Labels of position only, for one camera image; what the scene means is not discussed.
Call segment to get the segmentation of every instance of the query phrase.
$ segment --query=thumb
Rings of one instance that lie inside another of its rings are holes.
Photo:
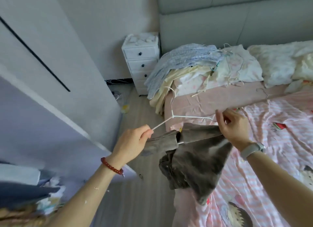
[[[147,131],[145,131],[141,137],[140,137],[140,143],[145,145],[145,143],[147,142],[147,139],[151,137],[151,135],[153,134],[153,130],[149,129]]]
[[[219,110],[216,110],[215,111],[215,116],[216,116],[216,121],[217,121],[217,124],[220,128],[220,130],[223,130],[226,128],[226,124],[224,122],[224,116],[223,116],[223,113]]]

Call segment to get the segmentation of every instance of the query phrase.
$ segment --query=headboard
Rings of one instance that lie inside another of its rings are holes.
[[[162,53],[188,43],[223,47],[313,40],[313,0],[158,0]]]

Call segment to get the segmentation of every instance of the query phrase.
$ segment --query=white nightstand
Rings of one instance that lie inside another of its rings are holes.
[[[144,85],[160,58],[159,33],[130,34],[126,37],[122,50],[139,95],[148,94]]]

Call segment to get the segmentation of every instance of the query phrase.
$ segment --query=bracelet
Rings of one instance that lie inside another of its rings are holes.
[[[117,174],[119,174],[119,175],[123,175],[123,177],[124,177],[124,174],[123,174],[124,170],[123,170],[123,169],[117,170],[116,168],[112,167],[112,166],[105,160],[105,157],[102,157],[102,158],[101,158],[101,162],[102,162],[105,166],[107,166],[108,169],[114,171],[115,173],[117,173]]]

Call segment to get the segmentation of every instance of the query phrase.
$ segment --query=clothes hanger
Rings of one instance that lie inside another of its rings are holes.
[[[173,103],[173,101],[174,101],[174,98],[176,97],[176,93],[175,93],[175,91],[174,91],[171,87],[164,86],[164,88],[168,88],[168,89],[172,90],[172,91],[173,91],[173,94],[174,94],[174,97],[171,99],[171,103],[170,103],[172,116],[171,116],[170,118],[167,118],[164,122],[160,123],[160,124],[157,125],[156,127],[154,127],[152,130],[155,130],[156,128],[158,128],[159,126],[161,126],[162,124],[164,124],[165,122],[167,122],[167,121],[169,121],[170,119],[175,118],[175,117],[204,118],[204,119],[211,119],[211,120],[213,120],[213,118],[210,118],[210,117],[193,117],[193,116],[177,116],[177,115],[174,115],[174,113],[173,113],[173,108],[172,108],[172,103]]]

